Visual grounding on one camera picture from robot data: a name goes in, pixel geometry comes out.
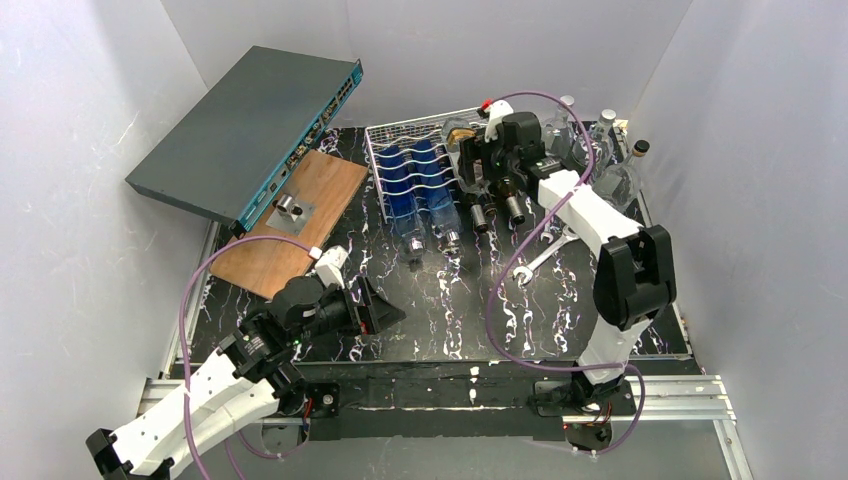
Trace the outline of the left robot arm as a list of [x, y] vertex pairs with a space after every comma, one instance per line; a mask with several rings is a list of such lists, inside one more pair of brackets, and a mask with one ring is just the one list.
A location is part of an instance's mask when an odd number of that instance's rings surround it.
[[180, 386], [133, 421], [87, 438], [100, 476], [172, 479], [247, 424], [307, 405], [314, 389], [292, 362], [298, 346], [328, 334], [374, 335], [406, 317], [368, 278], [357, 285], [355, 298], [314, 276], [289, 280]]

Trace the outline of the blue bottle left bottom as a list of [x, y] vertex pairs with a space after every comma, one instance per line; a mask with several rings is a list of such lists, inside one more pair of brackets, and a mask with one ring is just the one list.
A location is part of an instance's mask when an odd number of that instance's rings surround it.
[[404, 258], [409, 262], [417, 262], [425, 251], [425, 242], [408, 165], [397, 145], [381, 150], [378, 160], [384, 192], [391, 210], [393, 231], [403, 243]]

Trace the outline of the blue bottle right bottom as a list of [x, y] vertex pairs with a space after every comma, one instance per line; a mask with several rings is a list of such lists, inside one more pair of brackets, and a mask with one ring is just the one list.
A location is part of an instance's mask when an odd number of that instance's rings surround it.
[[440, 250], [448, 256], [458, 257], [461, 222], [443, 168], [437, 160], [437, 148], [428, 139], [419, 140], [412, 145], [411, 157]]

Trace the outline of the wooden board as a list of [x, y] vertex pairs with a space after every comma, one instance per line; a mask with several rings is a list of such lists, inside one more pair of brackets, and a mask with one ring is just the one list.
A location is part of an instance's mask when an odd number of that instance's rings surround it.
[[[315, 150], [294, 170], [259, 222], [246, 234], [283, 236], [322, 249], [367, 175], [367, 168]], [[218, 257], [214, 277], [269, 299], [313, 260], [295, 245], [250, 241]]]

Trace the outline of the metal plate with cylinder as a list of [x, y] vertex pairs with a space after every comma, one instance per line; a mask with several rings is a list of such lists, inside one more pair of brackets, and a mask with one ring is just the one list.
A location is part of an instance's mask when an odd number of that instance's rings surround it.
[[271, 202], [270, 216], [265, 225], [283, 233], [298, 236], [314, 214], [315, 206], [282, 193]]

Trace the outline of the large silver wrench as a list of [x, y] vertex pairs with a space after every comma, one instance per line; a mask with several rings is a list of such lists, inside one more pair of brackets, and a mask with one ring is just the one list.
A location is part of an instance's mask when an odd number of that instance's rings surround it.
[[512, 279], [516, 281], [519, 286], [526, 285], [533, 279], [536, 270], [551, 256], [557, 253], [561, 247], [578, 239], [579, 237], [570, 228], [566, 228], [562, 235], [549, 244], [547, 248], [531, 262], [526, 265], [519, 265], [515, 267], [512, 271]]

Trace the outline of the clear bottle green label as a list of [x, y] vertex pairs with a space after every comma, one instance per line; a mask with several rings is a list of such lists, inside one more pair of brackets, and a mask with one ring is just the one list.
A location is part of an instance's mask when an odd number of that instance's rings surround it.
[[573, 130], [568, 110], [558, 105], [552, 117], [542, 122], [542, 140], [550, 157], [566, 160], [571, 152]]

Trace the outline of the grey network switch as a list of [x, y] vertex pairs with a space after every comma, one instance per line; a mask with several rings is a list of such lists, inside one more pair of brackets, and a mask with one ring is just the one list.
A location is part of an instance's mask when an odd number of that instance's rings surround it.
[[360, 60], [253, 46], [125, 181], [240, 238], [317, 147], [362, 76]]

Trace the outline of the dark wine bottle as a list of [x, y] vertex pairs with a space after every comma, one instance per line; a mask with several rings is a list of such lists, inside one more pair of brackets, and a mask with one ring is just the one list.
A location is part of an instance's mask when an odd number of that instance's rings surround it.
[[469, 210], [474, 231], [478, 234], [487, 233], [489, 225], [486, 218], [486, 197], [483, 194], [466, 193], [464, 200]]
[[523, 224], [525, 215], [514, 183], [509, 178], [501, 178], [494, 183], [493, 192], [506, 207], [510, 221], [516, 226]]

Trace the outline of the dark wine bottle right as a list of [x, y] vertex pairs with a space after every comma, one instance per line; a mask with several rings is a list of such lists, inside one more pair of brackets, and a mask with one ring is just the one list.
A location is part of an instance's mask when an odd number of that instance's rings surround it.
[[506, 207], [510, 221], [516, 226], [523, 224], [525, 215], [514, 183], [509, 178], [501, 178], [494, 183], [493, 192]]

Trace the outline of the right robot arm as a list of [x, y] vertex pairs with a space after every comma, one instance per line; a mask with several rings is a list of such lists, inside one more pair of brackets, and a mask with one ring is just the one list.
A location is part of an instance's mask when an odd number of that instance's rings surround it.
[[618, 212], [586, 184], [585, 173], [548, 157], [535, 114], [515, 112], [505, 101], [478, 112], [487, 124], [460, 141], [460, 162], [480, 162], [501, 195], [525, 193], [569, 227], [597, 261], [592, 298], [598, 319], [590, 339], [566, 368], [568, 379], [536, 390], [528, 403], [549, 416], [602, 407], [619, 391], [639, 337], [676, 299], [670, 234]]

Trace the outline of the amber labelled bottle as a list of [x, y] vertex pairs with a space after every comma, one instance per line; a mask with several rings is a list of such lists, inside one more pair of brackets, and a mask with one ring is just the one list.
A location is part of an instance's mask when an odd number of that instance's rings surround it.
[[494, 203], [489, 192], [489, 181], [484, 176], [480, 158], [467, 157], [462, 153], [461, 144], [476, 137], [477, 127], [460, 117], [449, 117], [441, 130], [442, 143], [448, 153], [454, 176], [459, 179], [459, 187], [468, 201], [474, 200], [485, 218], [494, 215]]

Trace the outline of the clear bottle blue label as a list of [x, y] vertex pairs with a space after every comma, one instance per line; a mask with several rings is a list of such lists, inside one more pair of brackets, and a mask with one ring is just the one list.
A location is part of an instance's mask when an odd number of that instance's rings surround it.
[[627, 157], [608, 166], [593, 183], [593, 191], [614, 209], [624, 214], [637, 198], [641, 187], [641, 178], [637, 163], [651, 147], [649, 141], [637, 140]]

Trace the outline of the dark wine bottle left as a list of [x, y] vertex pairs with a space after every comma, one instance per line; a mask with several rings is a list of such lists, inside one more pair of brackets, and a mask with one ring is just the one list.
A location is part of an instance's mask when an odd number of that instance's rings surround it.
[[464, 200], [469, 210], [474, 231], [478, 234], [487, 233], [489, 225], [486, 218], [486, 197], [483, 194], [466, 193]]

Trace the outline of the small silver wrench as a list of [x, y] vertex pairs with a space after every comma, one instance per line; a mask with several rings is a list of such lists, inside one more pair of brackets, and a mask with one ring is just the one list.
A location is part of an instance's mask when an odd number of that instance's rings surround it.
[[545, 223], [544, 228], [539, 235], [539, 240], [546, 244], [551, 244], [557, 238], [558, 232], [559, 227], [557, 226], [557, 220], [555, 217], [552, 217]]

